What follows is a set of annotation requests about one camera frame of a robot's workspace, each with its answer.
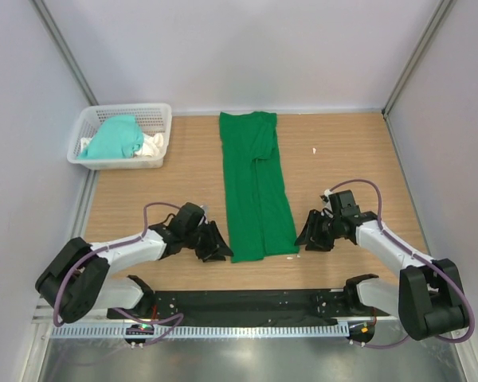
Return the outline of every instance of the teal cloth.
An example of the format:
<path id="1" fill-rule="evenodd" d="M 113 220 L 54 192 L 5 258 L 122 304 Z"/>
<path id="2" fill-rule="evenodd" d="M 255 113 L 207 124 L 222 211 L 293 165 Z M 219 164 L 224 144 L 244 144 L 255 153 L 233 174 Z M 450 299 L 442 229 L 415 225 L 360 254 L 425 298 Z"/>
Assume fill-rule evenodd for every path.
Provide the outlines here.
<path id="1" fill-rule="evenodd" d="M 132 158 L 142 148 L 143 132 L 134 115 L 117 115 L 101 125 L 79 159 Z"/>

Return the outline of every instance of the wooden surface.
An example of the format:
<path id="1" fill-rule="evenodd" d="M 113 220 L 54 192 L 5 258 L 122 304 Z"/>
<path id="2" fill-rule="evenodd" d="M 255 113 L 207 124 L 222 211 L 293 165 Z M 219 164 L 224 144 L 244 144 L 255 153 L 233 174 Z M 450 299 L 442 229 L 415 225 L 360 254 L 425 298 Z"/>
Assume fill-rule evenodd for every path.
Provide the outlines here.
<path id="1" fill-rule="evenodd" d="M 425 246 L 386 125 L 380 114 L 280 115 L 278 139 L 286 193 L 299 233 L 319 195 L 353 178 L 375 181 L 383 195 L 383 218 L 404 240 Z M 353 185 L 363 211 L 377 210 L 367 185 Z M 109 170 L 100 174 L 85 239 L 106 241 L 140 232 L 142 208 L 152 201 L 209 206 L 208 216 L 228 242 L 218 118 L 174 118 L 162 168 Z M 153 208 L 151 224 L 168 207 Z M 347 278 L 375 273 L 396 278 L 372 254 L 337 240 L 331 252 L 266 257 L 250 263 L 202 263 L 183 250 L 162 261 L 143 263 L 119 274 L 138 275 L 155 290 L 299 289 L 343 287 Z"/>

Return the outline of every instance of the green garment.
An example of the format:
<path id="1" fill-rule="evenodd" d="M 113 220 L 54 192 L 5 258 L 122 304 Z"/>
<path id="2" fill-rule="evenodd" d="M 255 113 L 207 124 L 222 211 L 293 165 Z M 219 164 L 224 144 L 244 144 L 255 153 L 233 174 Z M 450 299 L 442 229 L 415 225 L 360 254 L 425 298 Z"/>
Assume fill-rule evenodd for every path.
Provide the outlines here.
<path id="1" fill-rule="evenodd" d="M 226 215 L 233 263 L 297 253 L 285 196 L 276 114 L 220 114 Z"/>

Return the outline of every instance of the laundry basket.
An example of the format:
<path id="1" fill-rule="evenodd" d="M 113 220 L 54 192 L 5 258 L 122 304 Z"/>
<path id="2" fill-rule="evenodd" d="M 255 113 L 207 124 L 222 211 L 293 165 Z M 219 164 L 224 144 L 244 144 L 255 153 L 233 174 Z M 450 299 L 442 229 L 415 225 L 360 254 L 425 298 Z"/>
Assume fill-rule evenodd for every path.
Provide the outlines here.
<path id="1" fill-rule="evenodd" d="M 78 159 L 80 140 L 96 135 L 103 122 L 116 115 L 134 115 L 144 134 L 153 136 L 163 134 L 163 147 L 156 157 L 138 157 L 125 159 Z M 84 109 L 76 121 L 69 144 L 67 160 L 80 164 L 90 170 L 145 169 L 163 165 L 170 142 L 172 109 L 166 103 L 132 103 L 127 105 L 92 106 Z"/>

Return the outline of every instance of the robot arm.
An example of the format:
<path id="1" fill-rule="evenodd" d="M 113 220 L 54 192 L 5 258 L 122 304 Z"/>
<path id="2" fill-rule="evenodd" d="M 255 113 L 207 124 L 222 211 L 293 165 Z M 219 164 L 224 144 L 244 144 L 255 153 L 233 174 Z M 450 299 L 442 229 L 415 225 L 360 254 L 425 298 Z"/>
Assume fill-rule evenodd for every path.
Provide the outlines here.
<path id="1" fill-rule="evenodd" d="M 202 208 L 191 203 L 182 206 L 168 225 L 154 224 L 145 234 L 107 243 L 88 244 L 80 237 L 71 239 L 36 282 L 36 289 L 51 305 L 69 269 L 85 255 L 105 248 L 82 264 L 62 294 L 59 315 L 66 323 L 78 321 L 90 310 L 123 308 L 136 317 L 150 317 L 155 304 L 152 289 L 136 276 L 110 279 L 115 273 L 146 261 L 165 259 L 182 248 L 195 250 L 202 261 L 225 260 L 232 251 L 207 221 Z"/>
<path id="2" fill-rule="evenodd" d="M 322 198 L 326 207 L 310 211 L 296 245 L 306 244 L 309 251 L 330 251 L 336 239 L 349 239 L 371 251 L 399 277 L 398 286 L 382 281 L 377 275 L 347 280 L 344 290 L 352 307 L 372 306 L 399 318 L 415 340 L 468 326 L 468 312 L 459 296 L 417 258 L 441 269 L 462 290 L 459 272 L 452 261 L 435 260 L 408 245 L 373 212 L 361 212 L 350 190 Z"/>

